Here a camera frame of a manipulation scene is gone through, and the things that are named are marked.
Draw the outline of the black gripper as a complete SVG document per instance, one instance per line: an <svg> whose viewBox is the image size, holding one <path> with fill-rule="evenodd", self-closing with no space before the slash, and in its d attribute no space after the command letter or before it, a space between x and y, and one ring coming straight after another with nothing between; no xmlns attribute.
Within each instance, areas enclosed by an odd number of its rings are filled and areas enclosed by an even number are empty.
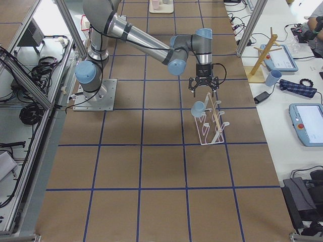
<svg viewBox="0 0 323 242"><path fill-rule="evenodd" d="M199 86L210 87L211 96L214 97L219 88L219 79L213 76L213 64L196 64L196 76L189 78L188 82L188 89L193 93L193 97L196 97L196 88Z"/></svg>

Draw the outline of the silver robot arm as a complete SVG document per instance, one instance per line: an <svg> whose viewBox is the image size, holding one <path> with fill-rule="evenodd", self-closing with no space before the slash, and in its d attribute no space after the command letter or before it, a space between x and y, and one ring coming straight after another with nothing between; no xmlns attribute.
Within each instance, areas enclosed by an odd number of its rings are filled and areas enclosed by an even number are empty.
<svg viewBox="0 0 323 242"><path fill-rule="evenodd" d="M174 76L184 73L189 53L192 53L196 58L196 75L189 79L189 90L195 92L199 86L208 86L215 92L219 88L219 79L212 72L212 29L201 28L192 35L175 35L166 45L122 19L117 13L118 6L119 1L83 1L83 12L100 38L130 43L166 65Z"/></svg>

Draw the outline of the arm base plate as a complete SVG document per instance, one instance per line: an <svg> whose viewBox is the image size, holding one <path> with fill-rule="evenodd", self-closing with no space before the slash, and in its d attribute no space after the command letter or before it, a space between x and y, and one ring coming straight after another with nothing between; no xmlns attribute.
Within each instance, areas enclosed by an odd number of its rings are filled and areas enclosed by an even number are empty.
<svg viewBox="0 0 323 242"><path fill-rule="evenodd" d="M94 93L90 95L84 92L81 85L79 85L79 90L82 94L76 96L72 108L74 111L113 111L116 89L117 79L103 79L99 92L88 100Z"/></svg>

